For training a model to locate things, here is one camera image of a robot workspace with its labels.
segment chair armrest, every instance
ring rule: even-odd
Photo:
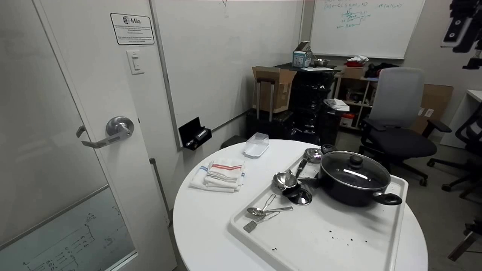
[[[452,132],[452,129],[450,129],[450,127],[448,127],[447,125],[445,125],[441,121],[427,120],[427,126],[426,126],[425,130],[423,131],[422,136],[428,137],[433,132],[433,129],[437,129],[437,130],[439,130],[440,132],[443,132],[443,133],[451,133]]]
[[[383,124],[381,124],[381,123],[379,123],[379,122],[377,122],[377,121],[375,121],[375,120],[368,119],[368,118],[367,118],[367,119],[363,119],[362,123],[366,124],[366,125],[369,126],[370,128],[373,128],[373,129],[375,129],[375,130],[377,130],[377,131],[380,131],[380,132],[387,130],[387,128],[386,128]]]

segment door lock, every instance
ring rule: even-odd
[[[76,135],[80,137],[82,132],[85,131],[85,127],[79,127]],[[100,149],[117,141],[127,139],[132,136],[134,131],[134,123],[126,117],[115,117],[110,119],[106,125],[106,132],[109,137],[97,142],[82,141],[84,146],[88,146],[94,149]]]

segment light switch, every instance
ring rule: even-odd
[[[144,73],[141,68],[139,50],[127,50],[126,53],[132,75]]]

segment glass panel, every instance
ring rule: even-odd
[[[31,1],[0,44],[0,270],[108,269],[134,246]]]

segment wall-mounted holder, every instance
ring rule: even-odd
[[[179,135],[181,136],[183,147],[190,150],[199,148],[204,142],[213,137],[211,129],[201,126],[199,117],[179,127]]]

